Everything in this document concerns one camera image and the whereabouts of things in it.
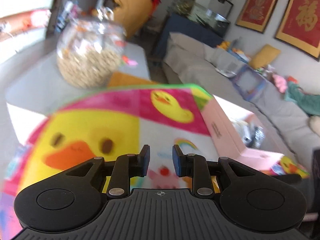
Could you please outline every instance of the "yellow cushion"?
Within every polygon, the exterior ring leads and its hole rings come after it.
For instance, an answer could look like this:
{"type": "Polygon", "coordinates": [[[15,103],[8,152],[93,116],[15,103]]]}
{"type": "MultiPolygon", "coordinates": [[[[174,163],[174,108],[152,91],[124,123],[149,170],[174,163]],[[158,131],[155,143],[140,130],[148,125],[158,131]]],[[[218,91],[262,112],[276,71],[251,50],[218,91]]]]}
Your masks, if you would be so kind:
{"type": "Polygon", "coordinates": [[[269,44],[263,46],[263,48],[251,59],[249,66],[253,69],[265,67],[270,64],[279,54],[281,50],[276,49],[269,44]]]}

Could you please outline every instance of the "duck mat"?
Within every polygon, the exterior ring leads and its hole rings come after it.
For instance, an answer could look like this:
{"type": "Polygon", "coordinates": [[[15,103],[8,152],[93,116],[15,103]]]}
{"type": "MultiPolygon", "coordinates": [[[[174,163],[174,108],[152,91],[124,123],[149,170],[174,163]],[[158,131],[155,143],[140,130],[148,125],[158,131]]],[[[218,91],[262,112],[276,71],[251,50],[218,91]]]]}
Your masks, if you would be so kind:
{"type": "Polygon", "coordinates": [[[17,149],[8,167],[0,200],[0,239],[9,240],[21,230],[13,202],[22,189],[95,156],[114,161],[138,154],[148,144],[148,174],[132,178],[131,187],[191,187],[191,179],[175,174],[172,146],[178,144],[184,154],[218,159],[201,116],[211,98],[196,85],[140,86],[90,95],[50,115],[17,149]]]}

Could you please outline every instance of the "teal cloth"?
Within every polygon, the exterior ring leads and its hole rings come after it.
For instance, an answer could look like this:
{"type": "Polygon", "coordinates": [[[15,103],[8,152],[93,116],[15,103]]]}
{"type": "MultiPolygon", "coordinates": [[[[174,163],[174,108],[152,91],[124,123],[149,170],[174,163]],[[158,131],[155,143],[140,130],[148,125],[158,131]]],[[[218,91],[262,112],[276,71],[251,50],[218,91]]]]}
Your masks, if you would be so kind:
{"type": "Polygon", "coordinates": [[[296,103],[307,114],[320,115],[320,95],[306,95],[291,81],[288,82],[284,100],[296,103]]]}

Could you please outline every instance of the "ribbed gray plate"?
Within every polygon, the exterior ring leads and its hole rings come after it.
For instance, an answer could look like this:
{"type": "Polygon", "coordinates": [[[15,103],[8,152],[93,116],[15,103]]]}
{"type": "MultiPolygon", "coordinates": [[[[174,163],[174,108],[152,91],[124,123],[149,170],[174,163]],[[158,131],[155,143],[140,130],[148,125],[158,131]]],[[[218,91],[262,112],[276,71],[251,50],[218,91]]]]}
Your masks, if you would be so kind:
{"type": "Polygon", "coordinates": [[[292,229],[260,234],[226,220],[211,200],[187,189],[135,189],[124,199],[108,202],[101,215],[72,232],[49,234],[23,230],[15,240],[305,240],[292,229]]]}

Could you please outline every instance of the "pink cardboard box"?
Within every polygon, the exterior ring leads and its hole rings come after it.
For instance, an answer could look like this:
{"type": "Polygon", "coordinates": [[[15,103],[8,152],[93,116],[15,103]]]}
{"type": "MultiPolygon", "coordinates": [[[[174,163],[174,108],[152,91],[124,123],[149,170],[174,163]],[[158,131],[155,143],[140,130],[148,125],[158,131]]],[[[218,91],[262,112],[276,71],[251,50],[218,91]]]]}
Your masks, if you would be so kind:
{"type": "Polygon", "coordinates": [[[269,170],[282,158],[272,135],[254,113],[214,96],[202,110],[202,116],[219,156],[232,158],[259,171],[269,170]],[[265,134],[261,148],[247,148],[229,118],[253,121],[261,126],[265,134]]]}

